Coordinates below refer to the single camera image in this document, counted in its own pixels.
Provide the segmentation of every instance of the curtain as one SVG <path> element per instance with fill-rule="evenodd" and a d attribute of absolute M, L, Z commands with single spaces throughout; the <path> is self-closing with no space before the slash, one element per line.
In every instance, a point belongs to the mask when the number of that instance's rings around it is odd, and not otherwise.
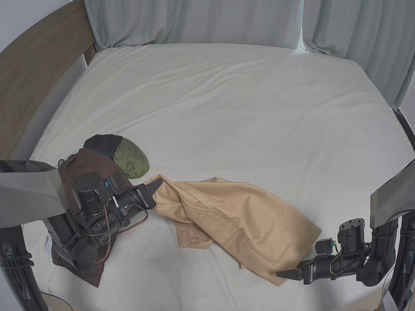
<path fill-rule="evenodd" d="M 415 0 L 304 0 L 303 42 L 356 61 L 397 109 L 415 67 Z"/>
<path fill-rule="evenodd" d="M 303 0 L 84 0 L 99 50 L 161 43 L 296 49 Z"/>

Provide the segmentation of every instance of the white bed sheet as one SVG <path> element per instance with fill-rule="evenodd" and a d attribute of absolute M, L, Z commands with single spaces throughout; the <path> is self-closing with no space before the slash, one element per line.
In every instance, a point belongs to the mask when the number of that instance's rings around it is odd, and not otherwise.
<path fill-rule="evenodd" d="M 237 44 L 162 44 L 96 55 L 32 159 L 57 165 L 96 133 L 134 141 L 173 181 L 246 181 L 336 239 L 369 196 L 414 158 L 393 112 L 353 61 Z M 334 310 L 375 288 L 355 277 L 275 287 L 220 246 L 180 249 L 173 221 L 117 238 L 94 288 L 52 264 L 41 222 L 24 226 L 41 289 L 87 310 Z"/>

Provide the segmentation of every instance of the cylindrical motor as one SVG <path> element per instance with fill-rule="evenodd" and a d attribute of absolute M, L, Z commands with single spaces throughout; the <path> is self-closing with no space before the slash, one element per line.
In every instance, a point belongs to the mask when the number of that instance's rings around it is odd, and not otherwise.
<path fill-rule="evenodd" d="M 101 176 L 96 173 L 81 174 L 70 184 L 81 212 L 86 216 L 98 216 L 102 213 L 102 205 L 110 198 L 102 184 Z"/>
<path fill-rule="evenodd" d="M 364 219 L 357 218 L 342 223 L 337 241 L 343 245 L 344 252 L 359 249 L 364 244 Z"/>

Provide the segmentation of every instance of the wooden headboard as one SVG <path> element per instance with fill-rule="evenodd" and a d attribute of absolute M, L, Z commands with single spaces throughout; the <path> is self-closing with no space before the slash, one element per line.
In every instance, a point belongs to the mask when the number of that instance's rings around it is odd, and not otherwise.
<path fill-rule="evenodd" d="M 30 119 L 71 65 L 96 53 L 83 0 L 49 14 L 0 53 L 0 160 L 10 159 Z"/>

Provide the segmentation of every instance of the olive green fabric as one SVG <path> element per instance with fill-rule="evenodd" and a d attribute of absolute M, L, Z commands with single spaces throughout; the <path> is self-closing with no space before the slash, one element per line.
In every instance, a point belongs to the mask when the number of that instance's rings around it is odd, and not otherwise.
<path fill-rule="evenodd" d="M 126 138 L 118 144 L 114 153 L 114 162 L 129 179 L 140 178 L 149 169 L 146 155 Z"/>

